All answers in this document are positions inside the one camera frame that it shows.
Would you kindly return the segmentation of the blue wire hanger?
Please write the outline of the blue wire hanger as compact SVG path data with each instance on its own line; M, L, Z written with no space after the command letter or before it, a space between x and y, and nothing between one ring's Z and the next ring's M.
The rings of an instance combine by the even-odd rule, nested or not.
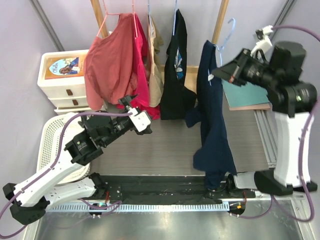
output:
M219 52L220 66L223 65L223 57L222 57L223 51L224 51L224 49L226 47L226 44L227 44L228 40L230 39L230 37L233 35L233 33L235 31L236 19L235 18L231 18L227 23L228 24L232 23L232 28L231 28L228 36L225 37L223 44L219 47L217 44L212 43L212 45ZM208 75L208 79L207 79L208 84L209 84L209 86L212 86L212 80L214 79L215 76L213 74L211 74L211 71L210 71L209 68L207 69L207 75Z

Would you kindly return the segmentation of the navy blue t shirt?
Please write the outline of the navy blue t shirt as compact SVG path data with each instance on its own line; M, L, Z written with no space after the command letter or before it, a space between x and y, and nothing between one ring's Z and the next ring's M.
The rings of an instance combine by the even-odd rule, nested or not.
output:
M185 123L188 128L200 123L201 147L193 155L193 168L205 173L204 185L209 191L218 190L226 173L237 174L223 115L222 80L209 79L216 68L216 46L207 40L196 78L197 106L188 111Z

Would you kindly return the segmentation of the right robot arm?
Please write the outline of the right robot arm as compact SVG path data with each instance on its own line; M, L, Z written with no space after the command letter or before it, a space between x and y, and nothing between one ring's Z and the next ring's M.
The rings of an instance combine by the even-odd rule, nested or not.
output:
M276 166L235 175L225 186L230 197L238 197L244 189L275 196L318 189L308 167L317 89L300 80L306 54L300 43L280 41L275 44L270 60L266 60L261 49L244 48L232 61L212 71L215 77L233 85L250 83L265 89L277 127Z

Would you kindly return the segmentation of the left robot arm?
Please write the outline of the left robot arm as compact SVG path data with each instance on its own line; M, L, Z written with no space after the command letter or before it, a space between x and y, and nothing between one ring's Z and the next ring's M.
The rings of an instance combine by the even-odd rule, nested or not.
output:
M71 183L58 185L65 177L89 165L103 154L103 149L128 131L151 134L152 118L146 110L131 105L133 95L119 100L120 113L82 112L63 126L58 151L52 163L19 183L7 183L2 189L8 199L11 216L29 225L57 205L82 198L102 199L108 186L98 173Z

